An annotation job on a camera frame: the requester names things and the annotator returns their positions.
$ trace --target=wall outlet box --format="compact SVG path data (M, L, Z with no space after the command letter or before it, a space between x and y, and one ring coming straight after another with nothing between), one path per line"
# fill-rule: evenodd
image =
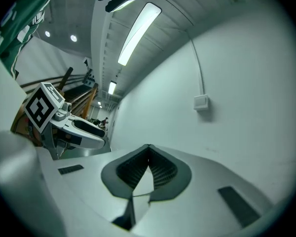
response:
M201 95L194 97L194 110L202 111L208 109L209 98L208 95Z

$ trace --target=person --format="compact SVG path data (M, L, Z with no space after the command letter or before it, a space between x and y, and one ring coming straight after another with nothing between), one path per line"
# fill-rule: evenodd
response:
M16 0L0 22L0 59L16 79L15 64L24 46L44 20L50 0Z
M109 123L109 122L107 122L107 120L108 120L108 119L109 119L109 118L108 118L108 117L106 117L106 118L105 118L105 120L102 120L102 121L101 121L101 123L102 123L102 126L104 126L104 127L105 127L105 124L106 124L106 123Z

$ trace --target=green shirt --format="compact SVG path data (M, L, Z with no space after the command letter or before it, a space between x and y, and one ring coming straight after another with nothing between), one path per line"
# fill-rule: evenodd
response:
M44 20L49 1L17 0L0 22L0 58L13 78L18 55Z

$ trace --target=gray floor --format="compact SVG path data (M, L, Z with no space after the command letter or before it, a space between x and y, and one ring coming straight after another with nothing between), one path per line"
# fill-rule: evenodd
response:
M77 157L95 156L99 154L105 154L111 151L108 138L105 136L105 145L101 149L87 149L87 148L75 148L72 150L66 150L60 159L70 159Z

